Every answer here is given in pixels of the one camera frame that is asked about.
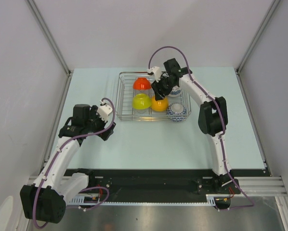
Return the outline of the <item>orange-yellow bowl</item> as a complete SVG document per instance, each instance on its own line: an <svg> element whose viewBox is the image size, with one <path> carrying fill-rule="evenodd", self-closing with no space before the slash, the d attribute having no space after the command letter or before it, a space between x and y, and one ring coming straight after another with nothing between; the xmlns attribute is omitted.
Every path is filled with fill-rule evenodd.
<svg viewBox="0 0 288 231"><path fill-rule="evenodd" d="M151 109L156 112L164 112L167 110L169 106L168 98L164 98L163 100L156 101L155 96L151 97Z"/></svg>

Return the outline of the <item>yellow-green bowl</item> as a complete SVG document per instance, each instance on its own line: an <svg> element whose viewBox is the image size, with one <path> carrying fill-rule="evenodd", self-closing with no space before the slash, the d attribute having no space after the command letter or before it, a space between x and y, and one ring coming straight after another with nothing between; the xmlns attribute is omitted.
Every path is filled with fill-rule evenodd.
<svg viewBox="0 0 288 231"><path fill-rule="evenodd" d="M152 105L151 98L144 93L137 94L132 99L132 107L136 110L144 110Z"/></svg>

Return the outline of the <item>blue white patterned bowl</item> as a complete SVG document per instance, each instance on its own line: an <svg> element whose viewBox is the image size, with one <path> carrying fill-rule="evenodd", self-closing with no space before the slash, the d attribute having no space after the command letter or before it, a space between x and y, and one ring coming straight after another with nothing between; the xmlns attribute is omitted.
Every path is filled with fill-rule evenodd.
<svg viewBox="0 0 288 231"><path fill-rule="evenodd" d="M177 97L182 93L182 89L178 86L172 88L169 97Z"/></svg>

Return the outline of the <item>red-orange bowl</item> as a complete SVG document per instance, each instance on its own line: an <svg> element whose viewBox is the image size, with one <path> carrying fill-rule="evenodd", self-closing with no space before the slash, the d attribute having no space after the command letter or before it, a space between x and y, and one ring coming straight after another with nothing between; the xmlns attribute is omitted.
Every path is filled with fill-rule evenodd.
<svg viewBox="0 0 288 231"><path fill-rule="evenodd" d="M151 84L147 78L139 77L134 81L133 89L134 90L149 90L151 89Z"/></svg>

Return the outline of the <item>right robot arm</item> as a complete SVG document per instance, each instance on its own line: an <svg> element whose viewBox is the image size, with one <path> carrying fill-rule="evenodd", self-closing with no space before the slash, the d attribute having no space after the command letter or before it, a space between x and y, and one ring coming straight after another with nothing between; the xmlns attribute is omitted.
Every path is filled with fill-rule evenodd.
<svg viewBox="0 0 288 231"><path fill-rule="evenodd" d="M214 172L212 188L217 193L228 192L229 187L238 188L232 175L225 151L225 131L228 124L226 99L210 94L195 78L189 67L181 68L176 59L164 63L166 75L157 66L149 67L147 73L155 78L151 84L157 101L168 96L173 87L186 91L199 106L198 126L209 141Z"/></svg>

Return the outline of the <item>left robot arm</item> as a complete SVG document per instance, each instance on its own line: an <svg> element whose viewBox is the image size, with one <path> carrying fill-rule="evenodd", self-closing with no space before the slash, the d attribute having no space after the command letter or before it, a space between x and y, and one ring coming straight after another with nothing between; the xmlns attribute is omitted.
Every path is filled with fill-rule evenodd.
<svg viewBox="0 0 288 231"><path fill-rule="evenodd" d="M96 180L88 172L76 172L65 183L62 178L73 156L89 136L106 141L114 132L115 108L108 98L100 105L76 104L58 134L54 152L38 177L30 185L24 185L20 198L24 215L34 222L59 223L68 203L82 190L92 192Z"/></svg>

